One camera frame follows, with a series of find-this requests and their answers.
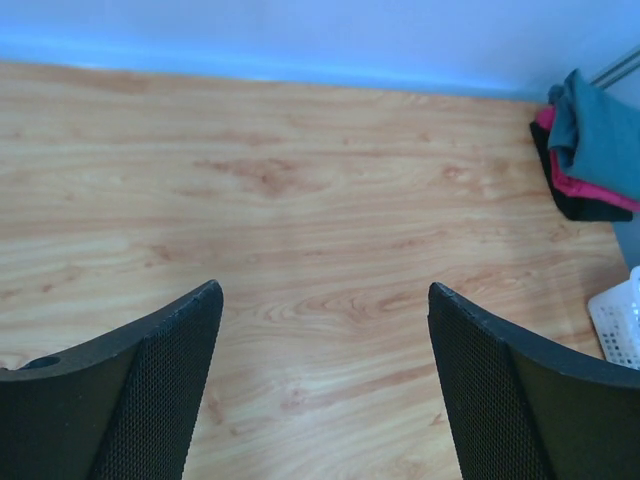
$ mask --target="stack of folded cloths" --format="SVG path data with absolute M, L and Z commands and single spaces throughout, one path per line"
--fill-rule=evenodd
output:
M 558 209 L 569 220 L 630 221 L 640 212 L 640 112 L 578 70 L 549 100 L 530 127 Z

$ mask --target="light wood tabletop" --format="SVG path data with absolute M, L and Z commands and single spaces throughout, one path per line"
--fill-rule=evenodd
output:
M 186 480 L 459 478 L 430 283 L 599 356 L 586 301 L 628 276 L 557 212 L 535 110 L 0 64 L 0 366 L 216 278 Z

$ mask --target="white wall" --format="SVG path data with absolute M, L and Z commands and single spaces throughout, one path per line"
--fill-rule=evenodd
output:
M 637 0 L 0 0 L 0 58 L 544 98 L 637 43 Z

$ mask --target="white plastic basket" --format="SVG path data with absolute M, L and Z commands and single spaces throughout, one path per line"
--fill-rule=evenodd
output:
M 607 361 L 640 370 L 640 267 L 587 306 Z

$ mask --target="pink cloth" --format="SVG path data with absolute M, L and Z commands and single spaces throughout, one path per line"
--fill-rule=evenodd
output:
M 551 130 L 555 118 L 556 109 L 554 107 L 548 107 L 538 113 L 536 122 L 545 130 Z M 640 202 L 623 197 L 619 193 L 612 192 L 606 188 L 598 187 L 597 185 L 592 185 L 591 183 L 565 175 L 562 169 L 560 169 L 560 165 L 558 165 L 558 156 L 555 151 L 551 150 L 549 152 L 549 158 L 551 159 L 551 180 L 553 181 L 553 186 L 565 195 L 569 197 L 601 200 L 610 205 L 624 208 L 625 210 L 640 212 Z

